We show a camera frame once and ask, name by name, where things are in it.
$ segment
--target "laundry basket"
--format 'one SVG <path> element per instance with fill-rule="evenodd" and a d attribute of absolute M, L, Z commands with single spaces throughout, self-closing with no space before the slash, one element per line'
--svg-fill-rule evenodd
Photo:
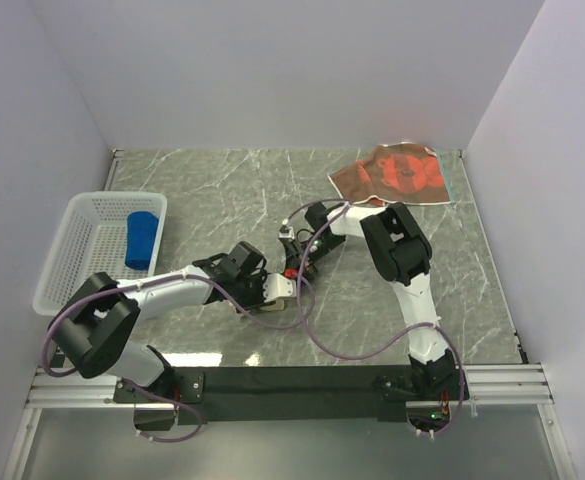
<path fill-rule="evenodd" d="M 32 300 L 40 315 L 54 316 L 85 279 L 106 272 L 113 279 L 135 279 L 154 274 L 168 201 L 160 193 L 81 193 L 68 203 L 61 226 Z M 151 212 L 159 219 L 148 270 L 125 266 L 127 218 Z"/>

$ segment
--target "blue towel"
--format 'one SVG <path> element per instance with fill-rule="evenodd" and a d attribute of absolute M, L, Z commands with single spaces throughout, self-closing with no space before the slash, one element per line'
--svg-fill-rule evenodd
<path fill-rule="evenodd" d="M 159 219 L 150 212 L 134 212 L 128 215 L 128 247 L 125 252 L 125 265 L 128 268 L 150 268 L 158 228 Z"/>

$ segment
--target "robotic arm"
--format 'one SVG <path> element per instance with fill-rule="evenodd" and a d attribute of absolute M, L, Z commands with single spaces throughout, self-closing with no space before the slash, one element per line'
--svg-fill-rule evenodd
<path fill-rule="evenodd" d="M 330 222 L 321 235 L 314 235 L 316 239 L 312 245 L 308 245 L 310 240 L 299 241 L 293 228 L 284 221 L 279 230 L 279 241 L 286 254 L 283 274 L 268 273 L 265 268 L 266 259 L 247 242 L 240 242 L 229 254 L 218 254 L 193 262 L 179 271 L 141 280 L 116 281 L 105 273 L 94 274 L 70 299 L 66 308 L 104 290 L 124 289 L 125 293 L 119 292 L 87 303 L 62 320 L 52 338 L 85 378 L 107 373 L 129 379 L 158 396 L 173 397 L 173 392 L 177 391 L 182 399 L 190 399 L 190 402 L 185 403 L 198 403 L 202 393 L 205 393 L 202 389 L 203 381 L 194 382 L 198 388 L 198 393 L 194 395 L 190 392 L 188 396 L 187 385 L 192 384 L 190 374 L 196 375 L 197 379 L 205 377 L 211 392 L 204 395 L 210 402 L 206 412 L 208 419 L 252 418 L 253 412 L 259 411 L 261 407 L 255 405 L 249 413 L 228 414 L 223 409 L 218 410 L 214 392 L 218 394 L 219 388 L 223 390 L 228 382 L 238 382 L 237 379 L 245 375 L 241 385 L 233 386 L 237 391 L 243 391 L 241 389 L 247 388 L 245 385 L 254 380 L 253 371 L 243 372 L 246 370 L 243 367 L 214 367 L 214 371 L 208 369 L 206 372 L 201 369 L 196 372 L 175 369 L 153 347 L 130 342 L 132 328 L 137 321 L 174 308 L 224 300 L 225 296 L 220 293 L 220 289 L 213 288 L 213 285 L 225 290 L 245 311 L 265 309 L 282 299 L 294 298 L 295 279 L 304 251 L 308 249 L 310 253 L 303 276 L 312 281 L 318 274 L 316 263 L 343 243 L 348 235 L 364 238 L 367 242 L 375 267 L 390 283 L 399 300 L 406 325 L 420 322 L 438 325 L 430 290 L 429 261 L 432 248 L 407 207 L 401 203 L 386 208 L 350 207 L 343 213 L 344 208 L 347 207 L 327 209 L 317 203 L 307 210 L 305 219 L 314 232 Z M 343 396 L 343 401 L 347 399 L 348 407 L 343 407 L 340 413 L 346 417 L 370 416 L 371 410 L 367 413 L 363 411 L 365 409 L 362 410 L 362 399 L 356 396 L 358 393 L 355 395 L 352 392 L 343 392 L 343 384 L 349 385 L 358 375 L 361 379 L 356 380 L 359 382 L 356 383 L 357 388 L 362 385 L 360 388 L 365 394 L 372 393 L 375 399 L 380 393 L 385 406 L 389 402 L 396 410 L 396 405 L 402 405 L 402 409 L 399 408 L 401 412 L 405 410 L 406 401 L 436 400 L 444 390 L 453 392 L 456 388 L 459 391 L 459 373 L 453 355 L 446 348 L 441 336 L 434 329 L 421 329 L 411 331 L 409 341 L 410 366 L 259 367 L 258 371 L 267 375 L 269 369 L 279 370 L 277 381 L 286 375 L 290 376 L 291 380 L 286 383 L 285 388 L 291 392 L 298 393 L 299 388 L 306 388 L 305 385 L 306 390 L 313 389 L 314 395 L 319 397 L 312 397 L 314 400 L 308 403 L 308 412 L 313 413 L 308 413 L 307 418 L 332 418 L 332 410 L 328 413 L 317 406 L 317 402 L 320 404 L 325 401 L 324 397 L 320 397 L 320 392 L 327 388 L 322 385 L 328 377 L 330 380 L 327 383 L 332 385 L 331 388 L 341 392 L 339 395 Z M 223 373 L 223 369 L 232 371 L 232 379 Z M 219 383 L 223 388 L 216 388 Z M 303 398 L 310 402 L 310 397 L 311 395 L 306 395 Z M 256 401 L 252 396 L 250 399 L 251 402 Z M 119 395 L 118 401 L 136 403 L 141 400 L 138 397 L 121 398 Z M 289 418 L 290 413 L 284 407 L 285 402 L 278 403 L 284 413 L 275 418 Z M 236 412 L 241 410 L 240 402 L 237 403 L 236 399 L 233 400 L 232 407 Z M 382 409 L 374 409 L 379 419 L 384 417 L 379 413 L 381 411 Z M 405 421 L 401 420 L 401 415 L 402 413 L 393 413 L 390 417 L 393 421 Z"/>

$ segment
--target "folded towel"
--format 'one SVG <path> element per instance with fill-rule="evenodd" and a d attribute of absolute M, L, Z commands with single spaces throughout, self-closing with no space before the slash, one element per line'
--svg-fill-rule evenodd
<path fill-rule="evenodd" d="M 381 145 L 366 160 L 358 160 L 328 178 L 341 197 L 354 203 L 450 202 L 439 157 L 415 143 Z"/>
<path fill-rule="evenodd" d="M 128 215 L 128 246 L 125 252 L 125 265 L 128 268 L 150 268 L 158 228 L 159 219 L 150 212 L 134 212 Z"/>

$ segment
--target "orange pattern on cloth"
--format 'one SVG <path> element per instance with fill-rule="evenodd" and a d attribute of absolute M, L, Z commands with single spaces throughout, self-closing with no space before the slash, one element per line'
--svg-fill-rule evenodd
<path fill-rule="evenodd" d="M 343 198 L 358 203 L 450 201 L 437 156 L 413 143 L 377 147 L 366 160 L 331 174 L 330 180 Z"/>

